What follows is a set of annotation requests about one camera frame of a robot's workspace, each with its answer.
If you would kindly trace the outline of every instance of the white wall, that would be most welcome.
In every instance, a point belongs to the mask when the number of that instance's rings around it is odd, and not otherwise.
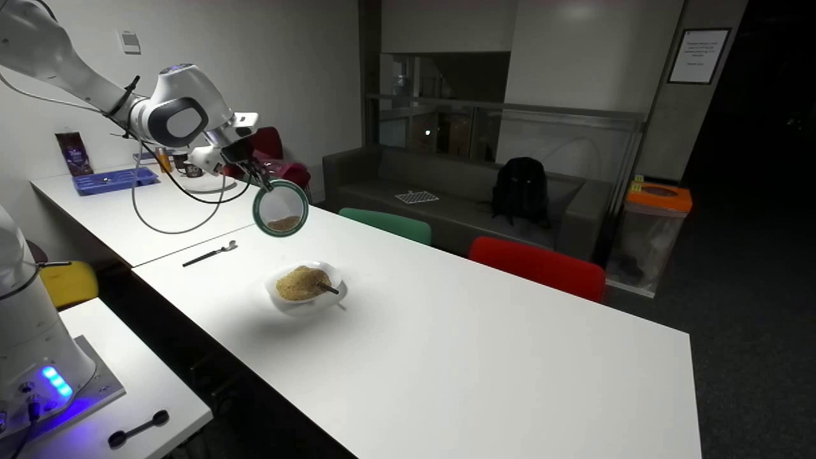
[[[519,0],[384,0],[384,52],[510,52]]]
[[[357,149],[361,44],[354,0],[52,0],[78,52],[112,81],[157,74],[178,61],[200,65],[236,109],[259,109],[261,126],[280,131],[285,152],[303,160],[321,197],[321,155]],[[135,32],[143,57],[124,57],[117,32]],[[60,89],[4,72],[22,87],[65,97]],[[23,101],[0,87],[0,204],[30,241],[65,254],[50,214],[37,204],[29,177],[65,173],[57,131],[83,131],[101,172],[127,167],[134,144],[97,116]]]
[[[507,102],[648,113],[683,0],[519,0]]]

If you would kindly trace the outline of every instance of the wall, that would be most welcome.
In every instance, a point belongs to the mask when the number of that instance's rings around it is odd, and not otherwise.
[[[663,80],[640,149],[637,173],[665,181],[683,180],[746,9],[747,0],[687,0],[678,28],[732,28],[730,44],[722,52],[713,84],[665,84]]]
[[[143,74],[143,94],[164,66],[200,65],[236,109],[259,109],[261,126],[280,131],[285,152],[311,168],[317,197],[321,155],[363,144],[354,0],[52,0],[52,9],[97,72],[120,84]],[[141,36],[143,57],[124,57],[124,28]],[[71,101],[4,74],[29,92]],[[135,145],[97,116],[23,101],[5,87],[0,120],[0,204],[52,256],[70,254],[78,241],[60,236],[29,189],[33,173],[65,173],[55,132],[83,131],[101,172],[127,167]]]
[[[519,0],[507,102],[648,113],[683,0]]]
[[[510,52],[519,0],[384,0],[384,55]]]

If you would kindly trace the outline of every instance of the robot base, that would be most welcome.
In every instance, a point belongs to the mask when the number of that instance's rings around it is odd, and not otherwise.
[[[112,404],[112,400],[125,395],[124,384],[111,373],[111,367],[95,352],[95,347],[84,338],[78,338],[75,343],[87,357],[92,357],[97,362],[97,373],[84,386],[84,391],[75,395],[70,408],[65,408],[60,415],[52,415],[52,419],[46,419],[46,421],[33,427],[33,435],[30,435],[29,444],[33,444],[37,438],[52,436],[52,435],[57,435],[57,432],[61,432],[67,427],[75,427],[78,421],[92,415],[95,412],[101,412],[108,404]],[[16,436],[4,438],[0,441],[0,458],[16,452],[27,435],[29,432],[22,432]]]

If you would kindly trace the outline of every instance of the white robotic arm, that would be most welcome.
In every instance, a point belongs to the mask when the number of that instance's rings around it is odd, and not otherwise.
[[[209,173],[227,164],[222,149],[255,132],[255,116],[236,116],[206,74],[172,66],[145,101],[89,70],[70,34],[37,0],[0,0],[0,66],[61,87],[97,108],[135,140],[187,152]]]

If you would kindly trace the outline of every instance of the bread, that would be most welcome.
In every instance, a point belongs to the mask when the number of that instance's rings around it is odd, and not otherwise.
[[[299,266],[296,271],[292,271],[277,284],[280,299],[285,302],[308,302],[324,294],[326,287],[330,287],[330,275],[324,271],[315,271],[307,266]]]

